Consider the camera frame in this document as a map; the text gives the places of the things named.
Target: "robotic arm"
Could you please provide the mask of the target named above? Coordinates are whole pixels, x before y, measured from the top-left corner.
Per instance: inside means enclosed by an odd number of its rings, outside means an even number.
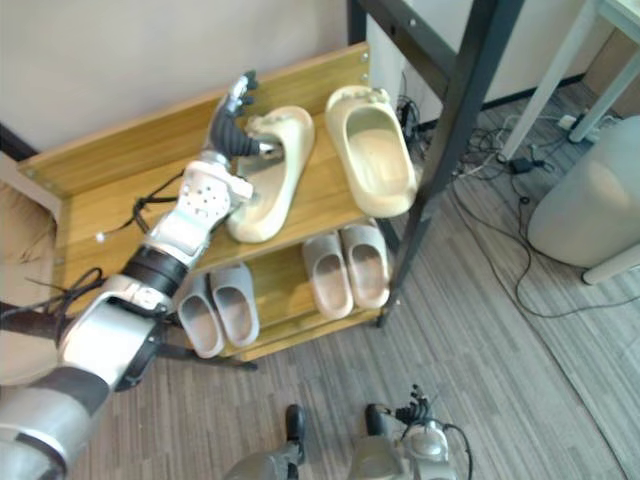
[[[0,409],[3,478],[66,476],[127,370],[150,358],[145,355],[150,338],[208,248],[212,230],[253,194],[248,182],[230,173],[231,158],[280,148],[246,136],[235,125],[256,87],[255,72],[248,72],[229,89],[212,116],[200,158],[184,172],[176,207],[71,324],[60,344],[58,367]]]

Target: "wooden shoe rack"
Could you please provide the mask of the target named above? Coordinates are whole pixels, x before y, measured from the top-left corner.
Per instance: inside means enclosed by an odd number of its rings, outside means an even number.
[[[324,125],[329,95],[344,85],[367,84],[368,46],[357,44],[270,75],[259,72],[256,103],[245,118],[282,105],[299,105],[312,116],[316,142],[300,179],[287,221],[276,237],[241,244],[218,228],[196,271],[246,261],[253,273],[261,332],[252,345],[227,346],[224,356],[253,360],[302,342],[372,320],[380,310],[354,310],[327,320],[316,309],[301,256],[315,235],[365,220]],[[193,160],[209,117],[224,91],[100,132],[23,162],[21,170],[63,201],[56,240],[54,282],[68,286],[93,266],[117,273],[143,238],[135,225],[97,243],[95,234],[113,229],[131,214],[136,198],[149,194]],[[163,194],[174,195],[180,182]],[[149,224],[171,208],[152,205]],[[81,298],[71,312],[90,300]]]

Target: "shoe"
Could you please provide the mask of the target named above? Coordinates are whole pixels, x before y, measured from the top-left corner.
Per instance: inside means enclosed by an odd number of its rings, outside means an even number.
[[[380,308],[389,298],[387,245],[375,222],[340,232],[353,299],[360,308]]]
[[[384,420],[374,403],[370,403],[367,405],[367,408],[365,408],[364,422],[367,425],[367,435],[370,437],[384,435],[386,433]]]
[[[215,357],[224,348],[218,314],[212,308],[205,275],[196,275],[182,289],[178,318],[199,357]]]
[[[353,310],[353,295],[336,232],[307,240],[302,247],[307,277],[316,306],[330,320]]]
[[[389,94],[342,87],[329,97],[325,119],[358,207],[376,218],[406,212],[415,200],[416,177]]]
[[[251,271],[240,263],[209,273],[211,298],[229,343],[242,348],[255,342],[260,320]]]
[[[298,444],[300,453],[298,454],[298,465],[304,463],[304,436],[306,427],[306,418],[304,410],[300,405],[289,405],[285,414],[285,425],[287,430],[287,442]]]
[[[247,126],[259,140],[282,144],[281,159],[239,157],[238,175],[254,188],[253,198],[227,220],[233,238],[243,243],[266,242],[284,225],[298,181],[313,148],[315,126],[309,113],[296,106],[280,107]]]

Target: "gray striped carpet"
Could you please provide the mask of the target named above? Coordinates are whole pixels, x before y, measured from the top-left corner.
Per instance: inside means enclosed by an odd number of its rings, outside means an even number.
[[[565,87],[545,113],[575,115],[590,100],[582,85]],[[478,126],[500,127],[524,104],[484,112]],[[530,139],[542,144],[559,135],[541,120]],[[565,144],[549,158],[556,172],[517,180],[534,200],[526,214],[586,149]],[[516,231],[506,176],[461,180],[458,189],[478,215]],[[522,252],[472,225],[512,285]],[[553,313],[638,294],[640,271],[586,287],[575,269],[536,259],[523,288],[531,308]],[[414,382],[438,393],[438,417],[467,432],[475,478],[622,478],[587,409],[628,475],[640,478],[640,302],[528,318],[579,396],[494,280],[447,194],[384,330],[355,327],[300,345],[260,360],[258,373],[159,360],[139,387],[115,396],[73,478],[219,479],[243,455],[277,447],[284,409],[299,402],[309,416],[301,478],[341,479],[364,432],[364,406],[404,404]],[[464,474],[458,440],[452,458]]]

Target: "gray slipper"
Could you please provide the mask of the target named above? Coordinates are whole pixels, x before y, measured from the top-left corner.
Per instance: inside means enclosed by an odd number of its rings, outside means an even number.
[[[207,292],[206,278],[197,275],[184,289],[178,304],[178,318],[196,353],[211,358],[224,348],[220,321],[213,310]]]
[[[349,315],[353,297],[338,234],[333,232],[307,240],[302,255],[320,313],[331,320]]]
[[[349,225],[340,232],[356,305],[379,308],[389,298],[387,245],[375,224]]]
[[[253,343],[260,333],[260,321],[249,268],[240,263],[210,272],[209,282],[229,342],[236,347]]]

